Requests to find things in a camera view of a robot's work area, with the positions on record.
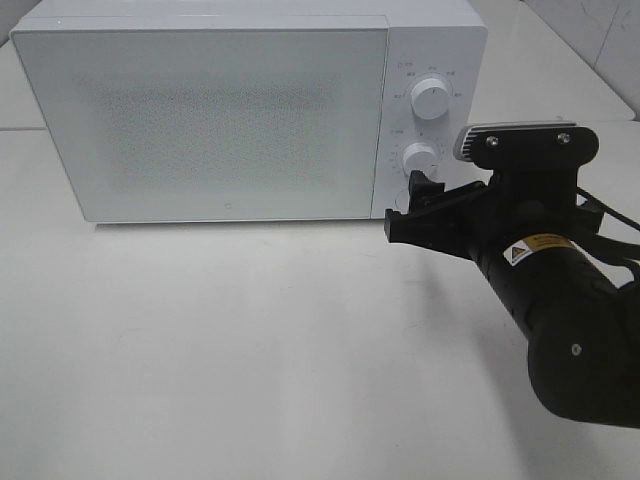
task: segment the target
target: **white countertop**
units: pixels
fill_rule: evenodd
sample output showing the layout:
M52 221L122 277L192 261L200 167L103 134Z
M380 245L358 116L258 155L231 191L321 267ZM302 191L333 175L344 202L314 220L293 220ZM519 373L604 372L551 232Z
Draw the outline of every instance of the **white countertop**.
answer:
M38 104L9 41L0 47L0 130L44 127Z
M499 10L516 12L514 31L540 25L524 5L474 3L483 16L509 4ZM492 31L496 45L505 31ZM497 61L487 58L483 76ZM558 68L576 59L566 58ZM6 65L0 78L17 79ZM566 72L562 88L584 80L581 67ZM529 110L534 93L555 87L542 81L519 97L500 78L502 87L481 79L474 121L632 116L596 77L584 80L594 90L566 104L558 94L537 105L544 111ZM7 102L31 100L18 98L19 81L13 99L4 85L0 126L42 126L34 110L7 117ZM500 88L500 103L482 103ZM588 126L601 154L580 184L640 217L640 124ZM640 471L640 431L562 420L539 404L526 342L471 262L389 245L381 222L96 227L82 220L45 131L0 132L0 171L3 480ZM603 233L640 241L609 220Z

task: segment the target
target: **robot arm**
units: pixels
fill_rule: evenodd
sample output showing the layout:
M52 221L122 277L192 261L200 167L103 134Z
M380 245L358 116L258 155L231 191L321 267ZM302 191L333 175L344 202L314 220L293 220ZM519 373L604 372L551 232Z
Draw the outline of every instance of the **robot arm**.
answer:
M493 170L489 184L445 192L414 171L409 211L387 210L385 232L478 265L529 341L531 385L548 410L640 428L640 246L598 235L605 211L638 224L577 187L597 151L573 123L467 128L456 156ZM590 199L577 205L578 193ZM616 288L576 244L635 280Z

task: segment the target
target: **white microwave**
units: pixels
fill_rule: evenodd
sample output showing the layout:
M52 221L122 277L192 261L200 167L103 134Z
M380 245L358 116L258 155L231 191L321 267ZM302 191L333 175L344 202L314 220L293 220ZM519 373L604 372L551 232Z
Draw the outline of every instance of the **white microwave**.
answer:
M43 0L12 31L86 220L381 218L453 162L464 0Z

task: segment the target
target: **timer knob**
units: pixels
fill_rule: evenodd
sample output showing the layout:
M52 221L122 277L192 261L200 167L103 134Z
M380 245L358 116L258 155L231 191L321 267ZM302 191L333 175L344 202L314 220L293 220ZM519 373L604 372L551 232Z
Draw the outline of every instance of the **timer knob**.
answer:
M431 142L412 143L402 152L402 169L409 176L412 170L420 170L427 177L438 167L438 148Z
M433 120L449 110L451 87L443 78L431 76L420 80L411 89L413 113L423 120Z

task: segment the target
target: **warning label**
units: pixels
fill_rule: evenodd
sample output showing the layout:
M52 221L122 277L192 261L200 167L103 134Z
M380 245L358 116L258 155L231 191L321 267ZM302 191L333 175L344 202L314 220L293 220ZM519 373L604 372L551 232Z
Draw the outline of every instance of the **warning label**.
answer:
M528 256L540 250L557 247L575 248L573 243L561 235L555 233L537 233L518 240L509 246L509 248L504 251L504 258L514 267Z

